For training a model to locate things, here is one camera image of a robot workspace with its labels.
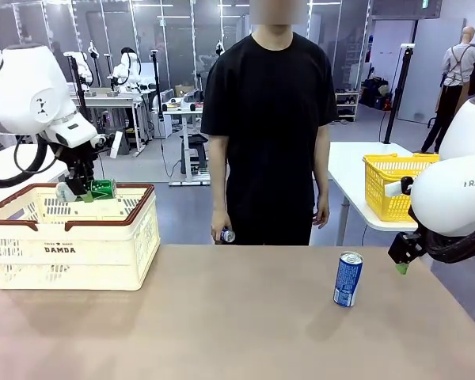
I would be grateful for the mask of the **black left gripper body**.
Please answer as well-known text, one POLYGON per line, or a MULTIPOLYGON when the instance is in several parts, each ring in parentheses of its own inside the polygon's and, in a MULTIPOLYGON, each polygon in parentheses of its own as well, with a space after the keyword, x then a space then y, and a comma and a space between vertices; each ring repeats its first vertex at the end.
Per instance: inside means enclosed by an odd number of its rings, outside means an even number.
POLYGON ((66 164, 70 175, 93 175, 98 149, 91 142, 70 148, 57 144, 56 157, 66 164))

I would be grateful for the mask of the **person's right hand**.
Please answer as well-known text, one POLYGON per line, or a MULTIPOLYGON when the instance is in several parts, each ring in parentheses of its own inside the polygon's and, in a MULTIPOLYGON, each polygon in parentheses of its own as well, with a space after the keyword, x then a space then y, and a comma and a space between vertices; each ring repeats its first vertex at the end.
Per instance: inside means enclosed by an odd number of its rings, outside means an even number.
POLYGON ((220 244, 223 230, 232 228, 230 217, 225 209, 214 209, 211 221, 211 236, 215 244, 220 244))

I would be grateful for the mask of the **person's left hand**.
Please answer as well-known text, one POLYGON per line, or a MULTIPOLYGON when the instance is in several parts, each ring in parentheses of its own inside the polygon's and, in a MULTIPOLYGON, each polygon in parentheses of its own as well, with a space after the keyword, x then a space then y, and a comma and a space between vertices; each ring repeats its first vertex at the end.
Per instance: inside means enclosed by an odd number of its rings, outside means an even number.
POLYGON ((323 228, 329 220, 329 199, 327 197, 320 197, 317 202, 317 210, 313 214, 312 225, 318 229, 323 228))

